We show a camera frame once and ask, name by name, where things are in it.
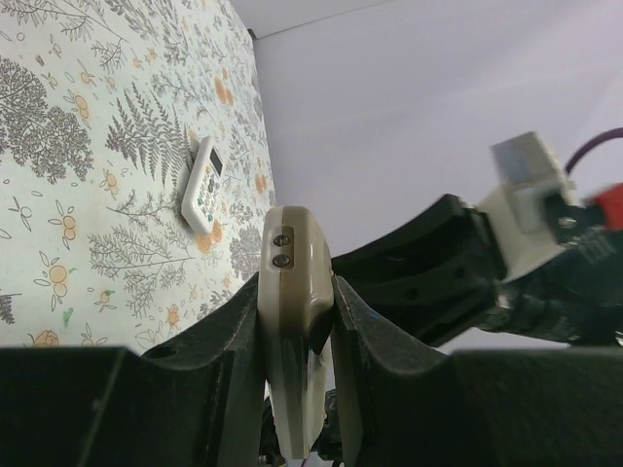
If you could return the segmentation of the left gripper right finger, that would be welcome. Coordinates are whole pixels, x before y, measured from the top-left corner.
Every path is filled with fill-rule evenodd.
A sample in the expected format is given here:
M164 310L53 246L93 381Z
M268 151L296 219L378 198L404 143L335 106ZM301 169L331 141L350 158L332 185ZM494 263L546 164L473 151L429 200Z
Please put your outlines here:
M331 344L347 466L618 466L613 347L444 354L333 281Z

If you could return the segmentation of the grey beige remote control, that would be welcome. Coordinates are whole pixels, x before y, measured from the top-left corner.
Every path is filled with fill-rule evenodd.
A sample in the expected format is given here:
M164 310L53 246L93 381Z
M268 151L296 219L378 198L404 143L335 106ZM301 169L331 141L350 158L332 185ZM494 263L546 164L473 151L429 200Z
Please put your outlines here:
M270 209L257 308L275 431L287 459L306 458L322 430L334 302L331 254L312 213Z

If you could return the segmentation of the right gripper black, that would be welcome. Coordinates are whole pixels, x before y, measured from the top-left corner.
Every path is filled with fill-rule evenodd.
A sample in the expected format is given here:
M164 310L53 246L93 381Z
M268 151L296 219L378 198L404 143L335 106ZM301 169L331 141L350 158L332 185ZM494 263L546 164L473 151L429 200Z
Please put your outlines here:
M419 275L461 254L492 251L484 215L455 195L441 196L405 225L335 257L333 271L360 282L354 290L373 310L430 346L450 341L482 317L477 327L490 333L620 347L622 232L605 226L605 212L595 203L555 213L576 221L570 229L556 227L568 241L564 251L502 284L493 308L494 279L468 271Z

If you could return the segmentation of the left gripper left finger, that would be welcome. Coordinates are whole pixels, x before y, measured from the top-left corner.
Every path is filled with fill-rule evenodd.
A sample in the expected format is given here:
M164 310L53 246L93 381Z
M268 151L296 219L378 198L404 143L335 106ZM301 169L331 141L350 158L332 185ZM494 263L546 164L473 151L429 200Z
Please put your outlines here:
M265 377L258 281L143 354L1 352L5 466L254 466Z

